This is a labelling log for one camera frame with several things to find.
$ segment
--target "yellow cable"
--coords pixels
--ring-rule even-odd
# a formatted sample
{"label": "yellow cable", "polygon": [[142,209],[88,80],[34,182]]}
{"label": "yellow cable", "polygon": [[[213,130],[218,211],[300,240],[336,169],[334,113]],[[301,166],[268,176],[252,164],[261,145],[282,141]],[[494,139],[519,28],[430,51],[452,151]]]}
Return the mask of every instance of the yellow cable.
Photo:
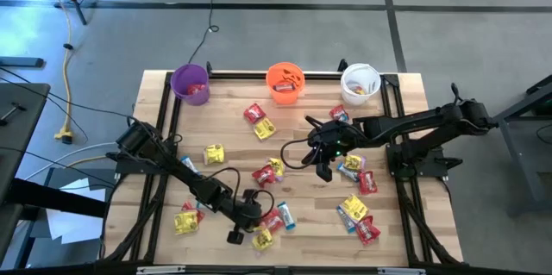
{"label": "yellow cable", "polygon": [[90,161],[98,160],[98,159],[107,159],[107,157],[105,155],[102,155],[102,156],[97,156],[97,157],[92,157],[92,158],[80,159],[80,160],[72,162],[71,164],[67,165],[65,168],[73,167],[77,164],[86,163],[86,162],[90,162]]}
{"label": "yellow cable", "polygon": [[[58,3],[60,3],[60,7],[63,10],[63,13],[66,15],[66,22],[67,22],[67,44],[71,45],[71,19],[69,18],[69,14],[67,13],[66,6],[63,4],[61,0],[58,0]],[[71,90],[69,89],[69,80],[67,78],[67,66],[69,62],[69,49],[66,48],[66,54],[63,57],[63,82],[66,85],[66,93],[67,93],[67,115],[66,120],[63,122],[63,126],[60,129],[60,132],[58,134],[55,134],[54,137],[56,139],[60,139],[64,135],[68,135],[72,137],[72,131],[71,131]]]}

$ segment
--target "wooden tabletop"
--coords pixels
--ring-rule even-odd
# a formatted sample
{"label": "wooden tabletop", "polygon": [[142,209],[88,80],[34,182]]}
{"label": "wooden tabletop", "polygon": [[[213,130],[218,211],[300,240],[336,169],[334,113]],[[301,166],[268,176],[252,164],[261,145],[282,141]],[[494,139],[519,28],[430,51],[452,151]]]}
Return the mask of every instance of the wooden tabletop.
{"label": "wooden tabletop", "polygon": [[[160,107],[166,71],[145,71],[136,100],[134,116],[155,124]],[[399,74],[406,114],[428,108],[422,77],[417,73]],[[396,116],[390,91],[392,112]],[[174,96],[171,93],[164,126],[167,134]],[[278,130],[266,141],[259,141],[251,125],[244,119],[243,110],[258,103]],[[189,155],[196,168],[209,175],[225,166],[241,171],[240,192],[258,188],[251,173],[265,165],[269,157],[278,158],[286,141],[304,138],[312,129],[304,116],[313,116],[325,122],[329,110],[342,104],[337,81],[308,80],[297,103],[289,106],[275,104],[264,80],[211,80],[210,101],[199,107],[182,103],[177,133],[183,136],[178,156]],[[345,105],[351,117],[381,116],[381,95],[376,94],[361,107]],[[205,166],[203,150],[206,146],[224,145],[226,161],[222,165]],[[285,155],[290,163],[298,165],[309,148],[306,144],[289,146]],[[347,234],[336,206],[349,194],[358,193],[355,183],[342,176],[332,165],[333,181],[325,183],[313,167],[300,171],[287,170],[281,183],[270,184],[276,203],[286,201],[297,227],[292,231],[281,229],[275,235],[274,245],[262,255],[255,254],[251,235],[246,234],[242,245],[226,242],[234,224],[222,214],[206,209],[206,217],[195,234],[175,235],[173,217],[185,201],[192,201],[187,187],[170,177],[166,192],[159,239],[155,254],[156,264],[208,265],[289,265],[289,266],[406,266],[405,241],[398,212],[398,199],[393,179],[389,176],[384,148],[358,149],[351,154],[367,157],[367,169],[374,173],[379,192],[361,197],[373,215],[373,224],[381,231],[373,244],[362,246],[356,233]],[[217,175],[231,188],[236,175],[223,172]],[[130,175],[113,197],[106,228],[106,253],[112,252],[136,221],[144,182],[142,175]],[[433,178],[419,179],[426,221],[437,238],[457,259],[461,250],[455,220],[447,192]],[[267,197],[260,197],[263,209],[270,207]],[[422,257],[419,234],[414,227],[417,254]],[[141,254],[145,253],[149,224],[145,228]]]}

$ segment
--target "white paper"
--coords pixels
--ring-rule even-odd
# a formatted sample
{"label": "white paper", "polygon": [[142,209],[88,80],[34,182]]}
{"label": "white paper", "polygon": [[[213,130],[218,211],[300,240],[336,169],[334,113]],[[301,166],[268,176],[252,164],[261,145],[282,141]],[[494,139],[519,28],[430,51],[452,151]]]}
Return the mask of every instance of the white paper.
{"label": "white paper", "polygon": [[[90,191],[88,178],[74,181],[60,189],[83,197],[105,201],[105,189]],[[52,239],[61,237],[61,243],[67,244],[75,241],[87,241],[98,238],[102,233],[103,218],[94,216],[77,215],[59,210],[47,209],[48,226]]]}

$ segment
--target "plastic cup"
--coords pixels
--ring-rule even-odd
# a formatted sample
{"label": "plastic cup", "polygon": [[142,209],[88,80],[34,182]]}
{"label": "plastic cup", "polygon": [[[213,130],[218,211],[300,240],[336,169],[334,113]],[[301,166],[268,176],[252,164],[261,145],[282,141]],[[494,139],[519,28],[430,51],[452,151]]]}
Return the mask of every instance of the plastic cup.
{"label": "plastic cup", "polygon": [[[196,94],[188,95],[188,87],[192,84],[205,84],[205,87]],[[172,74],[171,88],[176,97],[190,105],[202,105],[209,100],[209,74],[202,66],[186,64]]]}
{"label": "plastic cup", "polygon": [[[304,74],[297,65],[292,63],[278,63],[267,72],[267,86],[274,102],[281,104],[295,103],[299,92],[304,88]],[[274,89],[276,84],[292,82],[295,84],[295,90],[278,92]]]}
{"label": "plastic cup", "polygon": [[[365,94],[353,92],[356,86],[360,86]],[[370,96],[380,89],[380,86],[380,74],[369,64],[352,64],[342,74],[343,100],[354,106],[365,103]]]}

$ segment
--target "gray floor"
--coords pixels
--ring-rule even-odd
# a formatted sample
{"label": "gray floor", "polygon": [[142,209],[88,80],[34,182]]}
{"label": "gray floor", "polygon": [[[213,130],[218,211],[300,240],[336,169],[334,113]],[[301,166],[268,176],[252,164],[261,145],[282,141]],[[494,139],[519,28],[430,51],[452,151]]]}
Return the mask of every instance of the gray floor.
{"label": "gray floor", "polygon": [[[127,2],[208,3],[209,0],[110,0]],[[216,3],[351,3],[382,4],[384,0],[215,0]],[[427,5],[551,5],[551,0],[394,0]],[[83,27],[74,11],[69,78],[73,100],[103,109],[131,112],[145,69],[175,69],[199,43],[209,11],[200,9],[87,10]],[[516,102],[524,90],[552,71],[550,14],[397,13],[408,72],[421,72],[431,107],[449,103],[449,84],[463,97],[484,102],[491,115]],[[292,61],[305,70],[333,71],[341,58],[368,62],[381,72],[397,67],[385,12],[313,10],[215,10],[220,32],[209,34],[194,61],[209,60],[215,69],[266,70]],[[51,8],[0,7],[0,53],[37,56],[42,70],[16,70],[35,82],[46,82],[64,95],[61,61],[65,19]],[[89,132],[86,145],[113,141],[123,119],[75,109],[75,119]],[[47,103],[28,148],[48,158],[83,147],[77,133],[72,146],[53,140],[64,115]],[[505,210],[519,202],[524,185],[511,166],[498,130],[479,138],[463,137],[445,146],[447,154],[464,159],[451,173],[453,208],[466,262],[475,266],[550,272],[552,216],[516,219]],[[74,159],[97,155],[83,153]],[[23,161],[24,177],[44,165]],[[90,166],[106,167],[110,163]]]}

